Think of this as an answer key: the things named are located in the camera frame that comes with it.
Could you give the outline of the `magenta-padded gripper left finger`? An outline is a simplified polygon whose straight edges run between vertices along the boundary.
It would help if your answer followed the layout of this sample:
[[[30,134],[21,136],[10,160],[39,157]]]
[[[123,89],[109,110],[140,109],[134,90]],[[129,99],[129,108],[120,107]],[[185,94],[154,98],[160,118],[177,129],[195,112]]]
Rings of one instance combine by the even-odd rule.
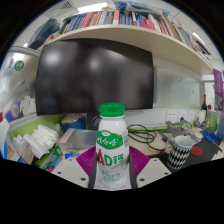
[[[96,150],[86,150],[76,158],[63,159],[53,174],[78,186],[93,189],[96,180]]]

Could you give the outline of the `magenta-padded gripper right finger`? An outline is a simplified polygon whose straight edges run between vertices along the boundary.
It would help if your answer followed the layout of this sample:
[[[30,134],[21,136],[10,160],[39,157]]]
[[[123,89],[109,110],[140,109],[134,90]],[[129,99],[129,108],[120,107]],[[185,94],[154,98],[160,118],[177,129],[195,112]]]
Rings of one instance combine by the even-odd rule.
[[[149,158],[130,146],[129,174],[131,188],[140,188],[171,174],[158,158]]]

